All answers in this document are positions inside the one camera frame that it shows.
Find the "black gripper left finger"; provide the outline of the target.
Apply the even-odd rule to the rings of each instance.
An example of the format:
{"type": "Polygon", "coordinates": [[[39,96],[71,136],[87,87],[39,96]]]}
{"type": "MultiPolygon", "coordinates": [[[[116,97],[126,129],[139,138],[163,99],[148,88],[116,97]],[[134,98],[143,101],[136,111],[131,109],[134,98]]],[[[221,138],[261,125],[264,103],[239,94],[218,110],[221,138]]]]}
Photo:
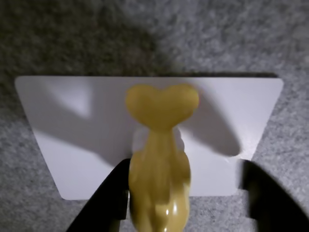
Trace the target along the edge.
{"type": "Polygon", "coordinates": [[[130,159],[122,160],[101,183],[68,232],[118,232],[126,219],[130,159]]]}

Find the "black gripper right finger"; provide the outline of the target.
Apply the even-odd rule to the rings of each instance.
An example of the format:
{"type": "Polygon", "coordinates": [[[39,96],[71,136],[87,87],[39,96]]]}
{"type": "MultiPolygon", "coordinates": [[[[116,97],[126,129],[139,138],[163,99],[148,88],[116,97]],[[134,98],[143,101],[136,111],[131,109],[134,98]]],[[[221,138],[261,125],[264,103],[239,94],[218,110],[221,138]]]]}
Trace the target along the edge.
{"type": "Polygon", "coordinates": [[[256,232],[307,232],[309,217],[292,196],[256,162],[241,159],[239,189],[247,191],[247,214],[256,232]]]}

